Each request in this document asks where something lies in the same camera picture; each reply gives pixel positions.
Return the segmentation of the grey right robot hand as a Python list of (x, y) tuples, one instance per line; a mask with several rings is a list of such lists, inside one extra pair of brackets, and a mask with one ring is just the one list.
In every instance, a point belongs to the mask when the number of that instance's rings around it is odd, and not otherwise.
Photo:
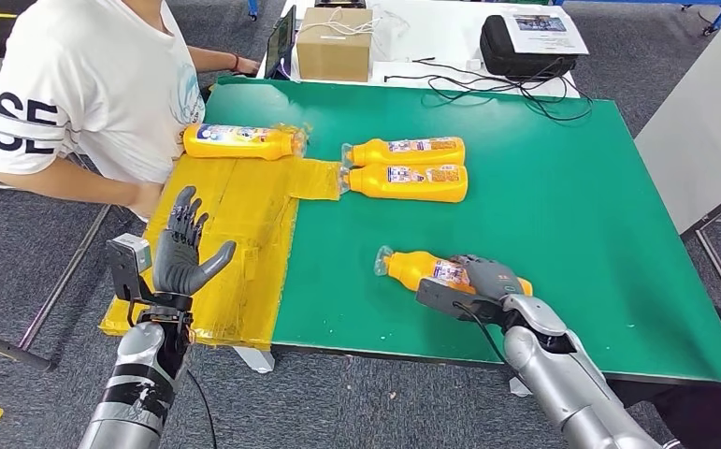
[(532, 294), (530, 281), (518, 277), (511, 268), (493, 260), (473, 254), (455, 255), (451, 262), (464, 269), (470, 286), (478, 296), (500, 301), (509, 294)]

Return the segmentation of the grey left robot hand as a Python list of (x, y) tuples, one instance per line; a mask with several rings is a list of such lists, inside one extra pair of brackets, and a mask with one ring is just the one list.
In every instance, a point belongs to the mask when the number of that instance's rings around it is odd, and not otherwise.
[(202, 200), (195, 193), (193, 186), (180, 191), (157, 240), (152, 283), (158, 292), (190, 297), (234, 257), (237, 244), (228, 240), (208, 260), (200, 260), (199, 244), (209, 215), (198, 211)]

